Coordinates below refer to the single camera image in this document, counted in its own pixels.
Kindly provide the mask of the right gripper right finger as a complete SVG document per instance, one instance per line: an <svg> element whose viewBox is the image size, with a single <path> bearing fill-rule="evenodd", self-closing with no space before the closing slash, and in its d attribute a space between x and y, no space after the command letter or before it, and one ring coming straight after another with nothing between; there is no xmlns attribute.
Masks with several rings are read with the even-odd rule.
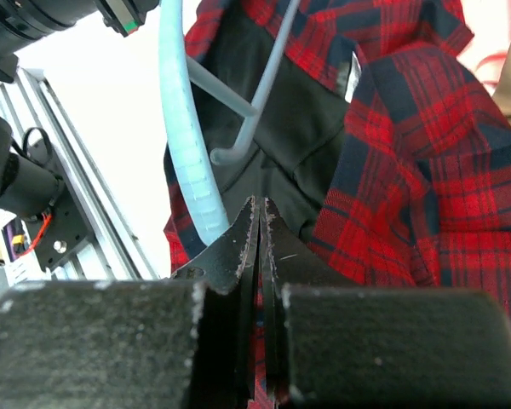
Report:
<svg viewBox="0 0 511 409"><path fill-rule="evenodd" d="M270 198L261 200L259 232L267 394L277 396L288 377L282 287L342 287L349 285L349 279L329 267L289 230Z"/></svg>

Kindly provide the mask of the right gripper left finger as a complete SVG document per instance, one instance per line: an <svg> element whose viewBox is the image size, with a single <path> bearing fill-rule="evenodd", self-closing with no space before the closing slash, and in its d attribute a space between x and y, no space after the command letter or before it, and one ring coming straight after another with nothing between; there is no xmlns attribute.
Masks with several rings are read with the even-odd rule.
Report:
<svg viewBox="0 0 511 409"><path fill-rule="evenodd" d="M249 400L254 396L254 345L260 203L250 197L231 227L177 269L173 279L193 280L198 303L197 350L189 400Z"/></svg>

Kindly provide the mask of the blue hanger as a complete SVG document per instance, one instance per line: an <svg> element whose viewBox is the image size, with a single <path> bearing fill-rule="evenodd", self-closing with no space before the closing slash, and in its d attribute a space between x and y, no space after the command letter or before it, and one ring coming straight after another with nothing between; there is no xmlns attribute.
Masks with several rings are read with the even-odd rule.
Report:
<svg viewBox="0 0 511 409"><path fill-rule="evenodd" d="M247 101L187 55L182 31L182 3L163 1L160 4L159 85L169 154L188 213L205 245L211 245L229 228L212 167L234 164L248 152L298 6L297 1L289 2L254 97ZM192 96L193 85L243 117L236 140L230 147L207 151Z"/></svg>

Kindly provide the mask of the red navy plaid skirt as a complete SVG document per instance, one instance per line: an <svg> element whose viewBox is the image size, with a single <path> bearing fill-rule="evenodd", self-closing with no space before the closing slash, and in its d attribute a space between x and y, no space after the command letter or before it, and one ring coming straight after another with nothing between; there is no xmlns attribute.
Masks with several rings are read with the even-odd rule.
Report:
<svg viewBox="0 0 511 409"><path fill-rule="evenodd" d="M309 248L361 285L486 291L511 319L511 126L458 1L304 1L285 57L330 98Z"/></svg>

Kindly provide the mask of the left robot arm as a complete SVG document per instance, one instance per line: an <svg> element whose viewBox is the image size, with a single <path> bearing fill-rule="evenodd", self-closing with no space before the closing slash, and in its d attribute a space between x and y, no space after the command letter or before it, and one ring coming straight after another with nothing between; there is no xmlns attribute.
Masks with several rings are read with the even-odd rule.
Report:
<svg viewBox="0 0 511 409"><path fill-rule="evenodd" d="M143 26L158 2L147 1L0 1L0 82L11 84L17 76L17 51L100 12L106 26L127 37ZM0 209L22 218L40 218L60 196L63 183L49 169L54 152L44 142L43 162L28 154L28 141L17 143L9 124L0 118Z"/></svg>

